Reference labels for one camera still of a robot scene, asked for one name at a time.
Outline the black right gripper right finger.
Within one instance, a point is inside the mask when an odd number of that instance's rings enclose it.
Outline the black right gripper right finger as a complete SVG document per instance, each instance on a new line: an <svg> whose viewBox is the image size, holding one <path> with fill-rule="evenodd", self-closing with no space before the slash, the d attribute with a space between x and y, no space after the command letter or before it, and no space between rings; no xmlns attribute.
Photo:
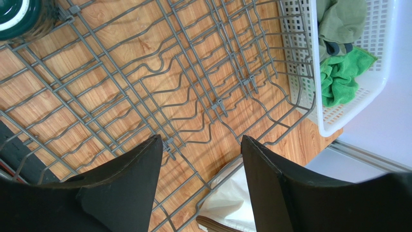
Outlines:
<svg viewBox="0 0 412 232"><path fill-rule="evenodd" d="M241 152L259 232L409 232L412 174L351 183L276 154L250 136Z"/></svg>

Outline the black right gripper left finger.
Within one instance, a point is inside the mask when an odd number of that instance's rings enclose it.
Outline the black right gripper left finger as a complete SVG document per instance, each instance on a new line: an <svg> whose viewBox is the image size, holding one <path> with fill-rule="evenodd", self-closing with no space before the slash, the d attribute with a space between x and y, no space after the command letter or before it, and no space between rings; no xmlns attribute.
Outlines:
<svg viewBox="0 0 412 232"><path fill-rule="evenodd" d="M0 181L3 232L146 232L163 155L154 135L61 183Z"/></svg>

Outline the dark green mug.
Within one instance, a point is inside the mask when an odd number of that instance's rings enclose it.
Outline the dark green mug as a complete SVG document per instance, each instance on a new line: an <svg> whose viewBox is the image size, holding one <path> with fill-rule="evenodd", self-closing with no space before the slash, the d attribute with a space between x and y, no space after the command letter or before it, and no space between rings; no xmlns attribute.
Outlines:
<svg viewBox="0 0 412 232"><path fill-rule="evenodd" d="M24 44L48 34L58 20L55 0L2 0L0 43Z"/></svg>

